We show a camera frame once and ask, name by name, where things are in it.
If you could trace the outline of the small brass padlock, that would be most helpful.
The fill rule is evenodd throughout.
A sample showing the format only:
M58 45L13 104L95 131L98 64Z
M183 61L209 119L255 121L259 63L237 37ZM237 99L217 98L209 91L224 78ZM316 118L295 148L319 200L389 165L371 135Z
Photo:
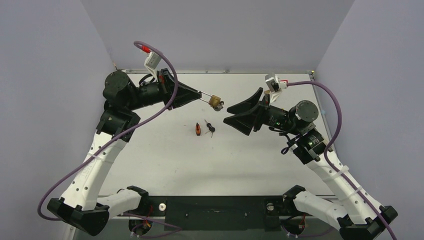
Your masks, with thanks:
M222 101L222 99L216 95L209 94L203 91L199 91L198 93L200 94L200 100L202 102L207 103L212 108Z

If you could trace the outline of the small padlock keys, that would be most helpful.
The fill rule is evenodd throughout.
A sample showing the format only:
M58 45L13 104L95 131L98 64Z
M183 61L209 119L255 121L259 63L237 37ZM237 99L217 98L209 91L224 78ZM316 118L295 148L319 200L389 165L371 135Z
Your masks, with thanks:
M221 101L221 102L217 103L217 104L213 107L213 109L214 109L216 112L221 111L223 108L224 108L224 102L223 102L223 101Z

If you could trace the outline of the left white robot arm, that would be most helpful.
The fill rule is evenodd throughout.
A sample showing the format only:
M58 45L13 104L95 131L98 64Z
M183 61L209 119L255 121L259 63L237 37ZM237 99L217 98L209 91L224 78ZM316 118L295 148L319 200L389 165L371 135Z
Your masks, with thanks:
M155 81L139 85L123 71L112 72L105 79L102 94L104 111L83 167L65 192L47 204L59 220L91 236L98 235L113 217L129 211L143 215L149 210L149 194L137 186L99 196L113 163L141 120L136 110L158 103L172 110L202 97L201 91L175 82L168 69L160 70Z

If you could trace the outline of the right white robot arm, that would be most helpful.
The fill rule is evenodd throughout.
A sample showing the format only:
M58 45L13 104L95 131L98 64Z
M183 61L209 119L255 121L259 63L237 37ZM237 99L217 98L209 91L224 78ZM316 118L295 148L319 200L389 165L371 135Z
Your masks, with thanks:
M259 88L248 99L230 106L223 122L249 135L262 126L281 136L292 135L282 153L293 153L312 170L337 197L325 200L295 185L282 196L282 207L291 215L307 214L336 229L344 240L374 240L398 216L392 206L384 206L365 191L336 152L316 129L318 107L309 100L289 110L272 105L269 91Z

